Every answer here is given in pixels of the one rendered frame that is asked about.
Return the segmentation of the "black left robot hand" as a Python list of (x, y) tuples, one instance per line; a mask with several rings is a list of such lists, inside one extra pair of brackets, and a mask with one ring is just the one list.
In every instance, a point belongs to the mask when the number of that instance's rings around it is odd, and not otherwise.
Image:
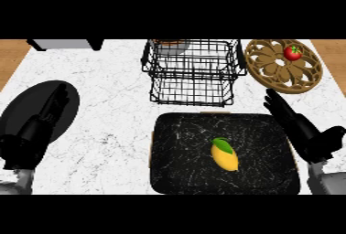
[(66, 85), (59, 84), (44, 102), (40, 113), (30, 117), (18, 134), (0, 136), (0, 157), (6, 161), (6, 170), (35, 169), (68, 102)]

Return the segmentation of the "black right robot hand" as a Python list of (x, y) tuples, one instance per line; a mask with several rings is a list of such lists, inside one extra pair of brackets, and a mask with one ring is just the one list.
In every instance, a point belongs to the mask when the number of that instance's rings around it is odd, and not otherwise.
[(274, 89), (266, 90), (263, 106), (281, 125), (293, 148), (305, 161), (316, 164), (331, 159), (331, 153), (342, 148), (346, 128), (333, 126), (321, 132), (306, 116), (293, 110)]

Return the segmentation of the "yellow lemon with green leaf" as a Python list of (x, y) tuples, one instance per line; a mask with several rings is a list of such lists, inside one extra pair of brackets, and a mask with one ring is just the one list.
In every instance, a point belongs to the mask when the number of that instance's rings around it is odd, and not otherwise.
[(211, 156), (213, 156), (213, 161), (226, 171), (238, 170), (239, 167), (238, 156), (235, 150), (232, 149), (228, 143), (228, 139), (223, 137), (216, 137), (213, 139)]

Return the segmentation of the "black marble square tray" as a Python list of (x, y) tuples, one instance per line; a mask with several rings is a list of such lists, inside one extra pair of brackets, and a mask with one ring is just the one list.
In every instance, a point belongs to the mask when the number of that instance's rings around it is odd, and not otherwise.
[[(229, 172), (211, 156), (223, 137), (239, 158)], [(170, 112), (155, 122), (152, 189), (169, 195), (296, 195), (300, 178), (287, 135), (269, 114)]]

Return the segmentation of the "black oval plate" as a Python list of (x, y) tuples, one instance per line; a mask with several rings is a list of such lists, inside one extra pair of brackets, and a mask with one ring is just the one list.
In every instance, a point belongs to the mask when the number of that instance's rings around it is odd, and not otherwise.
[(50, 142), (53, 142), (68, 130), (80, 106), (80, 95), (74, 86), (64, 80), (49, 80), (30, 87), (9, 103), (0, 116), (0, 135), (18, 134), (30, 117), (40, 113), (44, 102), (59, 84), (66, 85), (69, 102), (65, 106), (59, 121), (53, 129)]

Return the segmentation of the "brown carved round trivet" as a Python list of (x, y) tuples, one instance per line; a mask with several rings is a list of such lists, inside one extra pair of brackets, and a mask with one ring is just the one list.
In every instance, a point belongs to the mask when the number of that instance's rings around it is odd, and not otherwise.
[[(284, 56), (287, 48), (302, 52), (294, 61)], [(244, 60), (256, 81), (281, 93), (305, 93), (322, 79), (322, 63), (316, 54), (296, 39), (253, 39), (245, 46)]]

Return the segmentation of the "red tomato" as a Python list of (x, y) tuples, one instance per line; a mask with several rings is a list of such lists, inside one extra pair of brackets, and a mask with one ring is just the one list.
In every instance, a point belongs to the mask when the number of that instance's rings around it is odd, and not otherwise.
[(284, 57), (290, 61), (296, 61), (302, 57), (303, 53), (299, 47), (290, 46), (284, 49)]

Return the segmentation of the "grey and black appliance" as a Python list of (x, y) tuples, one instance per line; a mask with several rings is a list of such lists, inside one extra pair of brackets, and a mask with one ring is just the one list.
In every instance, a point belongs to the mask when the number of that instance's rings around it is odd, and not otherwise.
[(102, 39), (28, 39), (27, 43), (37, 51), (65, 48), (90, 48), (95, 51), (102, 49)]

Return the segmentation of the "grey bowl with brown rim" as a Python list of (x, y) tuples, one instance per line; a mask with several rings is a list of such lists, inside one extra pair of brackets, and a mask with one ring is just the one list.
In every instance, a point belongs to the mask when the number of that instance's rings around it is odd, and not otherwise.
[(160, 55), (179, 55), (189, 48), (189, 41), (185, 39), (154, 39), (151, 44)]

